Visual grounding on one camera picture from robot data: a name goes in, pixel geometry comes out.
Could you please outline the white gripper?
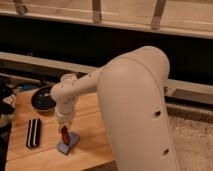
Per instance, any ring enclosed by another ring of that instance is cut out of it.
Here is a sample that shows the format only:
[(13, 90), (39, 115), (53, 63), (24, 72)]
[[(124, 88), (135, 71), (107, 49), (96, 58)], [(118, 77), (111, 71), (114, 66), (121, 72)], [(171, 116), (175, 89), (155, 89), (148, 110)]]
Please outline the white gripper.
[(75, 117), (75, 109), (72, 108), (68, 113), (62, 113), (58, 109), (55, 109), (54, 117), (59, 128), (69, 128), (72, 124), (73, 118)]

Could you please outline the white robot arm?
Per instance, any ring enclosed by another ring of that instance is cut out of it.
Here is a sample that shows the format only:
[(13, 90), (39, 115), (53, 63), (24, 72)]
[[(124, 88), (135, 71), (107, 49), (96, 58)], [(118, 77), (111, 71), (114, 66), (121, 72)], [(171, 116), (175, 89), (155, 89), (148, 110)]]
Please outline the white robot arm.
[(96, 92), (119, 171), (179, 171), (164, 99), (169, 69), (162, 50), (144, 46), (78, 80), (64, 76), (51, 90), (56, 120), (69, 123), (75, 98)]

